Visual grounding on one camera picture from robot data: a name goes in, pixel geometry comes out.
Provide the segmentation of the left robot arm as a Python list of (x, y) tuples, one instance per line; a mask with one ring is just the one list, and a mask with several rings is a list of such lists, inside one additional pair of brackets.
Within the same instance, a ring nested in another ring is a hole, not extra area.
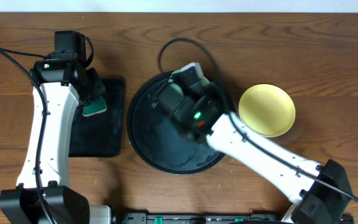
[(16, 187), (0, 194), (10, 223), (112, 223), (111, 207), (90, 205), (70, 188), (71, 127), (80, 101), (105, 88), (94, 68), (78, 60), (47, 59), (27, 72), (34, 83), (34, 117)]

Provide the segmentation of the green yellow sponge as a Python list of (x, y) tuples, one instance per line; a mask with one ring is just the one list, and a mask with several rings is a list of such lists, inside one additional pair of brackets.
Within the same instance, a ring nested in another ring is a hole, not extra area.
[(103, 113), (106, 110), (107, 110), (107, 104), (105, 99), (102, 96), (98, 96), (90, 100), (88, 104), (83, 107), (82, 115), (84, 117), (89, 117), (89, 116)]

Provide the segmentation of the pale green plate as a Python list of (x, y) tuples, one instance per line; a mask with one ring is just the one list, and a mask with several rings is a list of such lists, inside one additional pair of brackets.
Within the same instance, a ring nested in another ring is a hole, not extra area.
[(198, 80), (202, 80), (204, 75), (200, 64), (197, 62), (191, 62), (188, 65), (182, 67), (181, 69), (175, 70), (170, 75), (170, 79), (172, 80), (179, 79), (180, 77), (191, 78), (198, 81)]

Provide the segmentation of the yellow plate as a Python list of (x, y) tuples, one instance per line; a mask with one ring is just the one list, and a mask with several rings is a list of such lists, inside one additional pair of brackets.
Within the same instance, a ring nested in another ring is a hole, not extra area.
[(270, 84), (248, 88), (239, 100), (238, 110), (248, 127), (268, 138), (287, 133), (296, 118), (295, 104), (289, 94)]

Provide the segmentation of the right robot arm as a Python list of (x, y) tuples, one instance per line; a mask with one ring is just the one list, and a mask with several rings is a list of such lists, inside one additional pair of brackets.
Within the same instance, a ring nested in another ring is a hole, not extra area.
[(176, 83), (164, 84), (153, 106), (168, 114), (192, 141), (231, 156), (261, 175), (291, 201), (285, 223), (339, 223), (350, 202), (351, 186), (343, 166), (324, 165), (294, 154), (257, 134), (221, 100), (207, 92), (190, 93)]

